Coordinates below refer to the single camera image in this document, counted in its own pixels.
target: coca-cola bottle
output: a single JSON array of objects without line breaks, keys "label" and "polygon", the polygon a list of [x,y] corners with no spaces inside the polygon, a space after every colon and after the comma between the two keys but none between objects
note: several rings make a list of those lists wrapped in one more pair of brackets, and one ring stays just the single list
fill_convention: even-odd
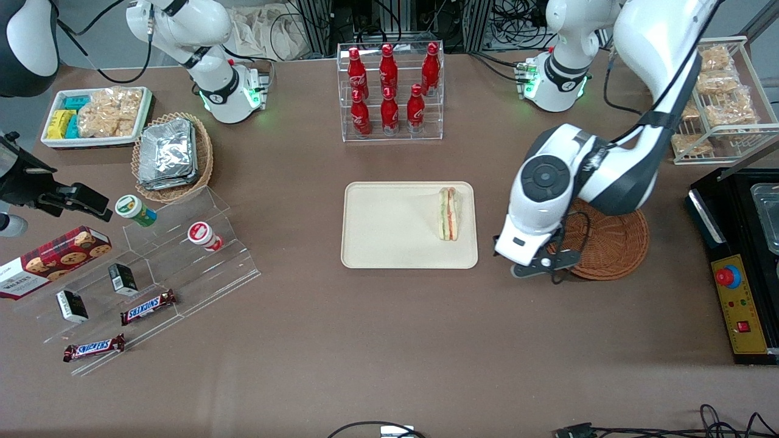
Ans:
[{"label": "coca-cola bottle", "polygon": [[352,90],[360,90],[362,98],[368,100],[368,73],[360,60],[360,51],[356,47],[349,48],[349,85]]},{"label": "coca-cola bottle", "polygon": [[382,95],[384,96],[382,101],[382,129],[385,136],[391,137],[400,131],[398,108],[397,103],[395,103],[395,90],[390,87],[384,87]]},{"label": "coca-cola bottle", "polygon": [[382,46],[382,61],[379,63],[379,75],[381,75],[382,90],[384,87],[392,88],[397,94],[397,63],[392,56],[391,44]]},{"label": "coca-cola bottle", "polygon": [[422,124],[425,122],[425,99],[422,98],[422,85],[415,83],[411,86],[411,97],[408,99],[406,109],[408,132],[419,134],[422,132]]},{"label": "coca-cola bottle", "polygon": [[351,121],[354,123],[354,131],[357,138],[366,139],[371,135],[371,118],[368,114],[368,105],[362,101],[362,91],[351,91]]},{"label": "coca-cola bottle", "polygon": [[422,62],[422,94],[435,96],[438,93],[439,71],[441,62],[438,58],[438,43],[428,44],[428,55]]}]

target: round wicker mat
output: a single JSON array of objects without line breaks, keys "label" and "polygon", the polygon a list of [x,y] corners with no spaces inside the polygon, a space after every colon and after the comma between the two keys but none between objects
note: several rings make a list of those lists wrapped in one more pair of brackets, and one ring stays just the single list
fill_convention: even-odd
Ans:
[{"label": "round wicker mat", "polygon": [[[194,184],[180,185],[179,187],[171,187],[169,189],[162,190],[146,190],[140,184],[136,184],[138,193],[144,198],[161,203],[171,203],[182,196],[186,196],[189,193],[194,192],[201,187],[208,185],[208,181],[211,179],[211,172],[213,171],[213,148],[211,147],[211,138],[208,137],[208,132],[203,123],[198,120],[197,117],[187,113],[175,112],[173,114],[166,114],[162,117],[155,118],[149,125],[159,125],[167,123],[174,118],[181,117],[186,118],[195,126],[195,142],[197,147],[197,166],[200,171],[200,178]],[[136,139],[135,146],[132,147],[132,174],[138,179],[138,168],[140,165],[140,137]]]},{"label": "round wicker mat", "polygon": [[[649,250],[649,226],[639,210],[622,216],[606,216],[590,204],[576,199],[571,212],[583,211],[590,217],[590,237],[581,261],[571,272],[588,280],[616,280],[633,272]],[[562,247],[580,249],[587,232],[587,219],[581,214],[568,217]]]}]

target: small black box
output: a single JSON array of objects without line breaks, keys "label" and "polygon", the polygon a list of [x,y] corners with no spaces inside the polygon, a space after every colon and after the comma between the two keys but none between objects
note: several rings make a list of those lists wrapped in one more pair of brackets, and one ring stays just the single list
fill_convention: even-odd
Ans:
[{"label": "small black box", "polygon": [[132,271],[125,265],[114,263],[108,267],[108,276],[111,277],[111,283],[114,285],[114,292],[122,295],[135,295],[138,293],[136,279],[132,276]]},{"label": "small black box", "polygon": [[73,323],[82,323],[89,319],[86,314],[84,301],[80,296],[71,291],[57,292],[57,303],[62,312],[62,317]]}]

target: walkers cookie box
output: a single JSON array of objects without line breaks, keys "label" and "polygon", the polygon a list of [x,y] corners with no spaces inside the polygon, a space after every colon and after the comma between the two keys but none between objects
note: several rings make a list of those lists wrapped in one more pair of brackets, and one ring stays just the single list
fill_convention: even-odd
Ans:
[{"label": "walkers cookie box", "polygon": [[108,251],[107,236],[78,227],[0,267],[0,298],[22,298]]}]

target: table surface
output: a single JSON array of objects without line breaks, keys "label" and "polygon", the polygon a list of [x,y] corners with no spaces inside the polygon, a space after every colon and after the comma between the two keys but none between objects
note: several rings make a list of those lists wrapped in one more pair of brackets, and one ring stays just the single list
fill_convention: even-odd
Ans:
[{"label": "table surface", "polygon": [[[268,109],[237,125],[206,113],[184,69],[150,69],[138,81],[157,97],[155,115],[203,120],[216,158],[211,186],[263,275],[87,377],[71,377],[39,344],[36,322],[3,300],[0,435],[322,437],[380,419],[431,438],[541,437],[578,422],[697,427],[701,403],[726,421],[743,424],[759,410],[779,423],[779,369],[731,364],[703,243],[682,204],[712,167],[662,164],[643,208],[649,253],[627,278],[520,281],[492,257],[511,182],[541,131],[570,122],[612,137],[635,121],[603,102],[604,54],[564,114],[519,101],[508,81],[447,55],[444,140],[411,145],[341,142],[332,63],[279,64]],[[55,88],[107,85],[96,72],[63,69]],[[648,107],[624,68],[612,74],[610,97]],[[130,149],[34,152],[62,182],[113,200],[133,192]],[[354,181],[469,182],[476,267],[344,267],[344,189]],[[78,224],[118,239],[128,223],[22,213],[30,231],[2,241],[0,263]]]}]

